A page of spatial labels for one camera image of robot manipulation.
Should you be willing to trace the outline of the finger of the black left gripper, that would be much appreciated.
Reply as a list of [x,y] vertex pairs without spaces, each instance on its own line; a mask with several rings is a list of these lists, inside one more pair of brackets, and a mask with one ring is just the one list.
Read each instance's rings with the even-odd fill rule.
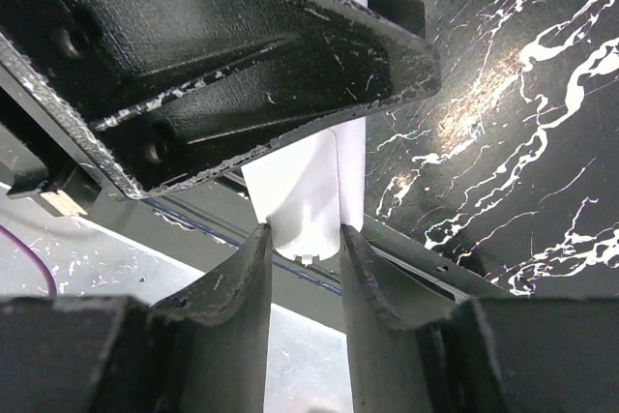
[[422,0],[368,0],[368,8],[421,37],[426,37],[426,9]]
[[1,68],[130,198],[183,191],[441,85],[354,0],[1,0]]

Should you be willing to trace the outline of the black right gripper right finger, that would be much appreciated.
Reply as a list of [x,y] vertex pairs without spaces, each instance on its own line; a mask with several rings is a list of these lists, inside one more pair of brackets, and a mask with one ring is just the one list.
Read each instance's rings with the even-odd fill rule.
[[469,293],[454,302],[341,231],[357,412],[614,412],[615,298]]

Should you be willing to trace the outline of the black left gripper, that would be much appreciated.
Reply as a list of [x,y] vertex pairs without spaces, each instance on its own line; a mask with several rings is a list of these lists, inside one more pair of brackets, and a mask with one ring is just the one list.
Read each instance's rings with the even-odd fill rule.
[[1,182],[51,215],[87,215],[103,196],[95,167],[31,93],[1,68]]

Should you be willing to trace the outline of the white battery cover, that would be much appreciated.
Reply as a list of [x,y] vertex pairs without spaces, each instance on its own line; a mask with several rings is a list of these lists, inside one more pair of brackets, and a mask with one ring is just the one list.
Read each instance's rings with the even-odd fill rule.
[[242,167],[260,223],[286,259],[310,265],[340,249],[340,228],[364,224],[366,120],[320,131]]

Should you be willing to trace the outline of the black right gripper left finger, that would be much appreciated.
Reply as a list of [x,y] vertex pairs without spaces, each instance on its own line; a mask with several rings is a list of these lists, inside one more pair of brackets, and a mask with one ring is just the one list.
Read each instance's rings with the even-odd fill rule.
[[1,303],[5,412],[259,412],[272,302],[261,224],[219,266],[147,306],[128,296]]

